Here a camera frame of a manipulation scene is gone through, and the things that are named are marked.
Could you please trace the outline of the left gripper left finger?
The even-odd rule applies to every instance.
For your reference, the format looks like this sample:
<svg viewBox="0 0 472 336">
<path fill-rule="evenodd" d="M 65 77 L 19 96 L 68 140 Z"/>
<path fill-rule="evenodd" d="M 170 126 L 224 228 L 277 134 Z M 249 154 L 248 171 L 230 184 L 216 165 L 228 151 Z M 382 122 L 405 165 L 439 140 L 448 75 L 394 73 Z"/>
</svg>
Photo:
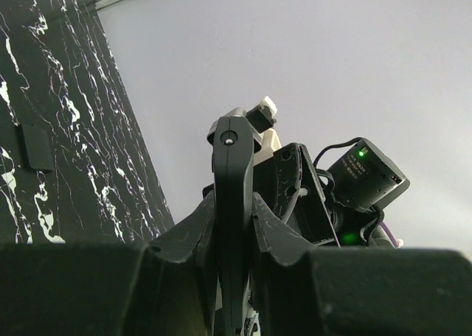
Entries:
<svg viewBox="0 0 472 336">
<path fill-rule="evenodd" d="M 211 335 L 214 199 L 144 245 L 1 247 L 3 335 Z"/>
</svg>

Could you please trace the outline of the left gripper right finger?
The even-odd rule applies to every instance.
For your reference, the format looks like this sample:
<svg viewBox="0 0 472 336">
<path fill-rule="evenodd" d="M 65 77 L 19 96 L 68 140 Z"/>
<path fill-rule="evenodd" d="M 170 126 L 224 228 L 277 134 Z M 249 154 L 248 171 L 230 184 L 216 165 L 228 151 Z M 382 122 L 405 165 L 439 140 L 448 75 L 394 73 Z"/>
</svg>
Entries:
<svg viewBox="0 0 472 336">
<path fill-rule="evenodd" d="M 263 335 L 469 335 L 471 261 L 437 249 L 317 247 L 253 197 Z"/>
</svg>

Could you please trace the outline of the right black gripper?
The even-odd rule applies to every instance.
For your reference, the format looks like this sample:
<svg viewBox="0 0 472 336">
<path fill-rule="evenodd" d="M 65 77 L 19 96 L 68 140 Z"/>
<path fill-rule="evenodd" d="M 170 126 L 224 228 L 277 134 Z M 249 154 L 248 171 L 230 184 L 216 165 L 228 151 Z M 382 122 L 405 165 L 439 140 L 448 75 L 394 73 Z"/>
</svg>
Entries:
<svg viewBox="0 0 472 336">
<path fill-rule="evenodd" d="M 313 163 L 305 145 L 290 143 L 274 153 L 274 160 L 274 214 L 307 241 L 316 246 L 403 245 L 384 222 L 385 208 L 410 187 L 410 180 L 369 139 L 331 144 Z M 326 180 L 322 186 L 318 176 Z"/>
</svg>

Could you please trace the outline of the black remote battery cover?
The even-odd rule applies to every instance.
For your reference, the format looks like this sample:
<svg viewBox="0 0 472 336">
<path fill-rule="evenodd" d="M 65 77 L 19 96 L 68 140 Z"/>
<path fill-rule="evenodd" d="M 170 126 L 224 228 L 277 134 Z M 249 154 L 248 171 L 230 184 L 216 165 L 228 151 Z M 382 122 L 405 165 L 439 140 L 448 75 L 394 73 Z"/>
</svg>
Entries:
<svg viewBox="0 0 472 336">
<path fill-rule="evenodd" d="M 33 124 L 21 124 L 19 131 L 27 169 L 36 172 L 53 172 L 55 164 L 47 131 Z"/>
</svg>

